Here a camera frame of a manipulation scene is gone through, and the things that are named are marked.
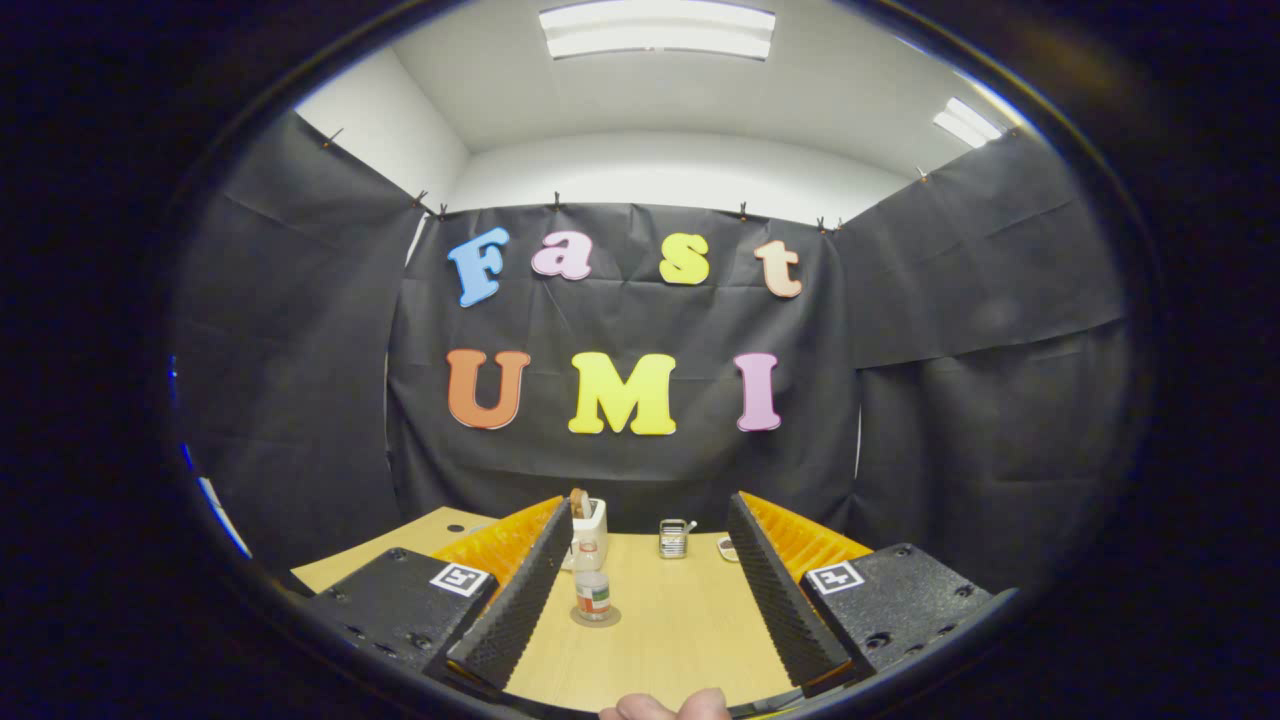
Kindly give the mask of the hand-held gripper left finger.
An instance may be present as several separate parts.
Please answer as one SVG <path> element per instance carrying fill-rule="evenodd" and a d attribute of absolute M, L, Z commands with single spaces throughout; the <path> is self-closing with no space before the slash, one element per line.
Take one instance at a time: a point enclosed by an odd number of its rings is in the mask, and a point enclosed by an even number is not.
<path fill-rule="evenodd" d="M 573 537 L 552 497 L 434 553 L 389 548 L 307 601 L 380 661 L 477 693 L 506 688 Z"/>

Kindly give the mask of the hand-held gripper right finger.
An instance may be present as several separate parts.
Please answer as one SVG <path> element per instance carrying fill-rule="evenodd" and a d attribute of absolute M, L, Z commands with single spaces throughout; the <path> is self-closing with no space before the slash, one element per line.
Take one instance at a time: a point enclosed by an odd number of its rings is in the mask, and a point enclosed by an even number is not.
<path fill-rule="evenodd" d="M 910 543 L 869 550 L 746 492 L 727 529 L 790 682 L 806 697 L 906 666 L 1014 596 Z"/>

